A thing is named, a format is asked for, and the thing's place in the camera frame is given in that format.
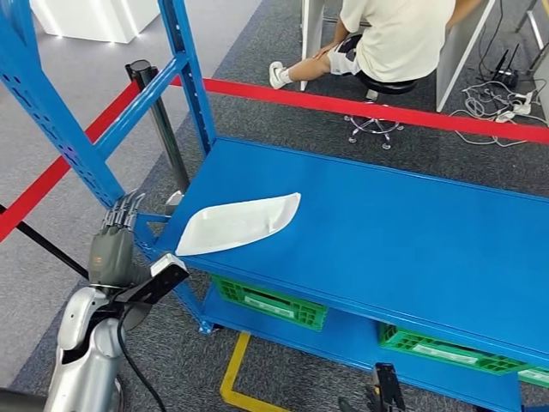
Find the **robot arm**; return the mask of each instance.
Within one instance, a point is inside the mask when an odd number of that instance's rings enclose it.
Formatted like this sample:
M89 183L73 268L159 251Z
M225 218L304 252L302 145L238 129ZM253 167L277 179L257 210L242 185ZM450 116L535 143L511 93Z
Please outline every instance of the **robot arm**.
M44 411L121 410L121 400L113 394L125 330L189 276L182 261L170 254L149 270L133 264L132 228L143 198L133 191L120 199L94 237L90 284L71 296L63 315ZM124 327L119 328L122 319Z

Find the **tangled cable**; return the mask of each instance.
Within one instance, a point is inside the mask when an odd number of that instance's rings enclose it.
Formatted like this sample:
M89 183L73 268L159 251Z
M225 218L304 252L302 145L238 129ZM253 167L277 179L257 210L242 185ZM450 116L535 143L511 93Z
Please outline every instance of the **tangled cable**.
M522 116L525 118L532 118L539 122L542 122L547 125L547 121L543 118L538 118L537 116L532 116L529 114L529 109L532 104L541 106L541 103L539 101L539 94L547 85L545 82L540 89L534 89L526 94L518 94L511 92L506 85L501 82L489 81L478 84L475 86L471 86L462 90L462 92L466 95L465 100L465 109L459 109L450 114L454 116L456 113L465 113L471 118L480 118L485 120L491 120L498 123L511 122L516 124L513 120L514 116ZM502 88L507 92L507 96L501 94L495 93L491 86L498 86ZM532 100L534 94L536 94L535 100ZM487 109L488 105L494 105L495 107L495 112L489 112ZM509 142L503 143L496 136L491 136L489 140L486 141L471 141L463 134L455 130L458 136L461 137L464 142L469 144L474 144L477 146L487 146L489 144L497 144L501 148L508 148L511 146L516 146L517 144L526 143L526 141L520 142Z

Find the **green plastic crate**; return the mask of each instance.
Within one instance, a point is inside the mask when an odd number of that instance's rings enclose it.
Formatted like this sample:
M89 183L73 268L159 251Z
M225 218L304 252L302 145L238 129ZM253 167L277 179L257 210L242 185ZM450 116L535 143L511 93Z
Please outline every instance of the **green plastic crate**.
M541 367L531 367L519 372L519 379L529 384L549 388L549 370Z
M470 367L484 372L502 375L529 367L518 360L476 349L465 348L416 332L397 328L391 324L379 325L379 344L384 348L426 356L437 361Z
M305 328L322 330L327 312L326 306L317 303L277 294L220 276L211 275L211 277L217 291L225 300L299 324Z

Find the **white sneaker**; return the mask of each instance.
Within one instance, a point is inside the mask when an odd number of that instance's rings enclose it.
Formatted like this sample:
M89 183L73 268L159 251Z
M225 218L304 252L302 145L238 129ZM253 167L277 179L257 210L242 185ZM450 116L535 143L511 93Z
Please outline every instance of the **white sneaker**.
M268 80L271 82L272 88L282 88L287 85L286 82L281 78L281 73L283 70L286 70L286 67L283 66L281 62L272 62L268 66Z

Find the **white table leg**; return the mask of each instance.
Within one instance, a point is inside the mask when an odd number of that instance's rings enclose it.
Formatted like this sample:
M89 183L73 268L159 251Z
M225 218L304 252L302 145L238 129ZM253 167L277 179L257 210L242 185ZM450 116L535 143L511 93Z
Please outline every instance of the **white table leg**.
M437 69L437 112L441 112L446 103L495 2L495 0L483 0L483 4L464 21L452 27L447 35Z
M323 20L324 0L302 0L302 29L303 45L301 58L311 58L321 48L323 37ZM307 82L302 82L300 88L304 91Z

